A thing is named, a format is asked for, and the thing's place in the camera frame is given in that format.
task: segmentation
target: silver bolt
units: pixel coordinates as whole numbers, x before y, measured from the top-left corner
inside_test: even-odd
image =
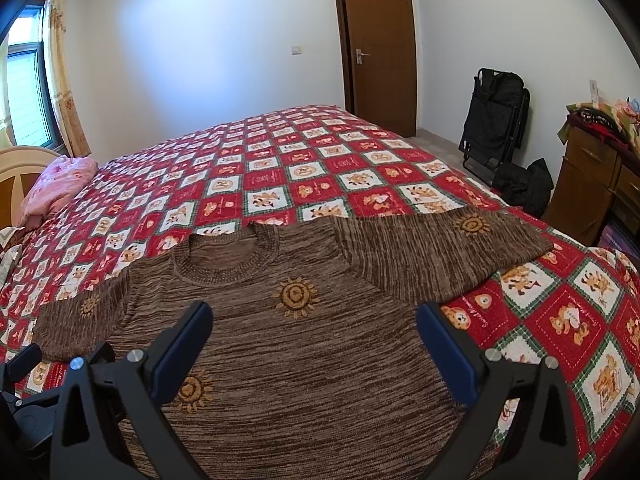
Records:
[[[545,357],[545,365],[547,368],[551,368],[552,370],[555,370],[560,366],[560,363],[558,362],[558,359],[556,359],[552,355],[548,355]]]
[[[69,363],[69,368],[71,368],[72,370],[79,370],[83,366],[84,366],[84,359],[82,359],[81,357],[74,357],[73,359],[71,359],[71,362]]]
[[[136,348],[135,350],[132,350],[127,354],[127,361],[131,363],[139,363],[140,361],[142,361],[142,358],[144,356],[145,353],[141,349]]]
[[[495,348],[488,348],[484,351],[484,357],[486,357],[487,360],[491,361],[492,363],[497,363],[500,359],[502,359],[502,354]]]

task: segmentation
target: curtain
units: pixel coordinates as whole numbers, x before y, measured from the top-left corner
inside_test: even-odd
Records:
[[[10,148],[15,143],[14,128],[9,111],[9,92],[7,89],[7,53],[9,52],[9,35],[0,45],[0,150]]]
[[[45,0],[42,39],[47,82],[56,123],[69,155],[87,156],[91,149],[66,76],[64,9],[65,0]]]

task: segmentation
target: ribbed neckline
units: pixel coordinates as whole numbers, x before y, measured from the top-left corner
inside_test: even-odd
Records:
[[[228,269],[207,269],[194,264],[192,251],[203,246],[215,247],[229,245],[240,240],[256,238],[254,252],[241,264]],[[224,287],[244,282],[268,266],[278,256],[278,231],[275,226],[251,223],[247,227],[228,235],[217,237],[190,235],[188,240],[172,249],[174,272],[182,280],[196,285]]]

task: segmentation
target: pink cloth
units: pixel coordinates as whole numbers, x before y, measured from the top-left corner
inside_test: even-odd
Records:
[[[59,156],[39,176],[20,204],[18,227],[33,231],[55,215],[94,178],[98,163],[88,156]]]

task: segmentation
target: headboard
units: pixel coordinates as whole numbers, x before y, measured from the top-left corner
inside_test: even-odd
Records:
[[[22,199],[60,155],[36,146],[0,150],[0,229],[16,224]]]

